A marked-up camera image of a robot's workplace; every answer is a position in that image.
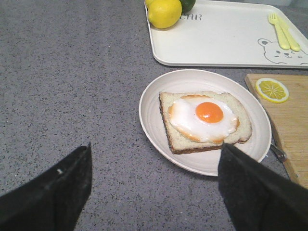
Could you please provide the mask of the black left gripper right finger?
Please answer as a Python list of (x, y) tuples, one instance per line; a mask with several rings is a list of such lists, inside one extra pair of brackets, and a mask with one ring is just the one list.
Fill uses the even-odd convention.
[(218, 188), (237, 231), (306, 231), (308, 191), (231, 144), (218, 164)]

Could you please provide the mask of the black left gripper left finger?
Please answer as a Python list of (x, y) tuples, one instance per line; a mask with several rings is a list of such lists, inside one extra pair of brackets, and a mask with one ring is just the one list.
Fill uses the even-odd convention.
[(2, 231), (72, 231), (92, 188), (91, 145), (1, 196)]

